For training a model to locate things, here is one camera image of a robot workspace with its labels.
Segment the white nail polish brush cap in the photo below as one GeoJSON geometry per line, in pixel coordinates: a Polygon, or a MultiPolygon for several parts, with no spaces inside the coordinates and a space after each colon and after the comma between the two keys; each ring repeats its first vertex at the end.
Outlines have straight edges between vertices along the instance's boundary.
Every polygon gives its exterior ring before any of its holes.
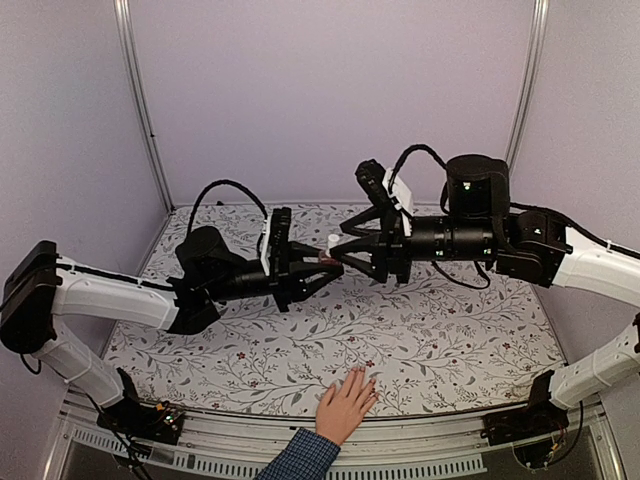
{"type": "Polygon", "coordinates": [[[327,244],[324,250],[326,256],[331,256],[331,250],[335,248],[340,242],[340,236],[338,234],[330,234],[327,236],[327,244]]]}

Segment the pink nail polish bottle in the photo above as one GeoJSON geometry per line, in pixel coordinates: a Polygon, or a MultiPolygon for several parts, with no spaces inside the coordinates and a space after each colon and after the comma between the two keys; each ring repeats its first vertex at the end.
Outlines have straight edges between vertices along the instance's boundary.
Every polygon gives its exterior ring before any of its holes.
{"type": "Polygon", "coordinates": [[[340,266],[341,265],[341,262],[339,260],[336,260],[336,259],[332,258],[325,251],[320,251],[319,252],[318,262],[320,264],[330,265],[330,266],[340,266]]]}

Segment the blue checked sleeve forearm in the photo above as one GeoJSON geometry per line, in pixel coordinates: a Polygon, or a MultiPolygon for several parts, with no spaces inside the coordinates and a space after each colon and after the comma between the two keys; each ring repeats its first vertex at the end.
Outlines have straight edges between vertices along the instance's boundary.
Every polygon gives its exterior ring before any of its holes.
{"type": "Polygon", "coordinates": [[[255,479],[324,479],[340,451],[341,448],[332,441],[307,429],[300,429],[255,479]]]}

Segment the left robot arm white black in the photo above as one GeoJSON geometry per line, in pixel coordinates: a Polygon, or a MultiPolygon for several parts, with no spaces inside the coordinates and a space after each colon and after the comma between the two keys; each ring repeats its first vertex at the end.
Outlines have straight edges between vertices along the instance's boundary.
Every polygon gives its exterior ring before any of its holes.
{"type": "Polygon", "coordinates": [[[128,434],[148,426],[148,412],[127,390],[126,379],[104,363],[62,317],[85,315],[138,323],[176,335],[195,335],[217,321],[217,303],[270,296],[279,311],[309,299],[344,272],[321,262],[321,250],[270,239],[267,255],[247,260],[233,253],[218,229],[199,227],[176,249],[183,275],[157,284],[102,271],[62,257],[51,241],[39,242],[5,282],[1,343],[53,368],[84,390],[128,434]]]}

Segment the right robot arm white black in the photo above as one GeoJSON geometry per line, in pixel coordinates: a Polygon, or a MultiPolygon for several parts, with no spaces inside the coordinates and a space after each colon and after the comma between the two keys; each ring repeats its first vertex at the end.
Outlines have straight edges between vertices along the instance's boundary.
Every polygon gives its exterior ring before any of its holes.
{"type": "Polygon", "coordinates": [[[391,169],[375,160],[356,170],[371,207],[340,226],[351,241],[330,255],[383,283],[407,282],[412,264],[471,261],[479,274],[499,275],[544,288],[590,291],[639,303],[639,254],[588,232],[566,215],[510,199],[509,167],[485,155],[460,155],[437,164],[446,173],[440,216],[412,212],[411,192],[398,179],[409,147],[391,169]]]}

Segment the person's bare hand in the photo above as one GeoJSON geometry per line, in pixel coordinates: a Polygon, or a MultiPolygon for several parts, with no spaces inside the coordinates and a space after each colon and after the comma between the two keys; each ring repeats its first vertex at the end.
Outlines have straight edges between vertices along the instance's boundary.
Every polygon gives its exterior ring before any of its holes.
{"type": "Polygon", "coordinates": [[[376,403],[375,384],[365,367],[354,367],[340,387],[331,385],[316,410],[315,433],[342,446],[376,403]]]}

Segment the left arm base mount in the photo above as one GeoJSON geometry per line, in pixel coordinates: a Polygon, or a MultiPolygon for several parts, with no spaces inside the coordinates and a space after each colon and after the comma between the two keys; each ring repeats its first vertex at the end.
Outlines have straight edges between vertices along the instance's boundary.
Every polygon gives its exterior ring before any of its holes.
{"type": "Polygon", "coordinates": [[[185,421],[184,410],[169,401],[144,405],[131,377],[121,368],[116,372],[122,379],[123,398],[113,406],[100,408],[97,425],[134,438],[177,445],[185,421]]]}

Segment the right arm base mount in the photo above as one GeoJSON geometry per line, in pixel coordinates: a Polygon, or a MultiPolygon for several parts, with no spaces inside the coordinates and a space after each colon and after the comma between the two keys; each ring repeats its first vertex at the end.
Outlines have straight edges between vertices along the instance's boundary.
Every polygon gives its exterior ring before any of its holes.
{"type": "Polygon", "coordinates": [[[558,432],[559,440],[548,437],[540,445],[525,445],[515,449],[518,462],[529,469],[541,469],[552,465],[560,450],[564,434],[569,426],[565,409],[551,403],[549,386],[553,371],[538,375],[531,385],[525,406],[486,414],[482,417],[481,437],[490,446],[532,439],[558,432]]]}

